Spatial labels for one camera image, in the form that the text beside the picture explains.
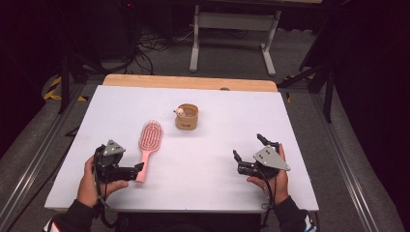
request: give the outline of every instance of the hairbrush handle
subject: hairbrush handle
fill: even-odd
[[[145,174],[147,172],[147,166],[148,166],[148,157],[150,156],[151,152],[152,151],[148,151],[148,150],[142,151],[141,162],[144,163],[144,167],[142,168],[140,172],[138,172],[138,176],[136,176],[136,181],[139,183],[144,183],[145,181]]]

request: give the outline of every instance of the pink hairbrush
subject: pink hairbrush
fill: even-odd
[[[148,167],[148,157],[151,153],[156,152],[162,140],[162,128],[159,122],[155,120],[148,121],[141,132],[141,137],[139,138],[139,148],[142,151],[141,162],[144,162],[144,167],[142,171],[138,173],[136,181],[144,183],[145,173]]]

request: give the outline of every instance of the wooden cup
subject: wooden cup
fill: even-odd
[[[176,117],[175,126],[180,130],[191,131],[196,128],[198,124],[198,114],[199,109],[194,104],[181,104],[179,107],[182,107],[185,112],[184,117]]]

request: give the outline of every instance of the person's arm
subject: person's arm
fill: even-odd
[[[279,144],[279,155],[285,160],[283,147]],[[248,177],[248,182],[266,189],[265,181],[257,177]],[[300,210],[292,197],[287,192],[288,178],[285,170],[281,170],[276,178],[269,180],[269,186],[275,192],[274,212],[278,217],[281,232],[303,232],[316,231],[315,226],[311,223],[308,211]]]
[[[85,163],[84,176],[79,183],[77,198],[65,214],[54,216],[44,227],[44,231],[51,232],[82,232],[90,231],[96,212],[93,207],[98,202],[96,184],[93,174],[94,156]],[[126,181],[117,181],[106,185],[106,197],[112,192],[128,186]]]

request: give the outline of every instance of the white table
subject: white table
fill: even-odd
[[[149,78],[111,77],[139,78],[141,83]],[[169,83],[175,85],[178,77],[154,77],[158,78],[164,78],[165,82],[174,78]],[[275,86],[270,81],[256,83]],[[199,107],[195,130],[178,130],[174,125],[173,109],[186,102]],[[264,212],[261,205],[267,201],[266,197],[260,188],[246,182],[247,176],[238,174],[232,154],[235,149],[243,160],[254,161],[251,156],[263,147],[256,138],[256,134],[261,133],[284,146],[286,161],[292,168],[288,176],[293,199],[301,208],[318,210],[280,93],[123,86],[98,87],[45,207],[59,211],[70,207],[76,198],[84,162],[108,139],[127,149],[120,166],[139,163],[139,135],[145,122],[152,119],[161,123],[163,138],[160,149],[150,156],[146,181],[144,184],[130,182],[128,188],[112,194],[107,201],[111,209],[118,212]]]

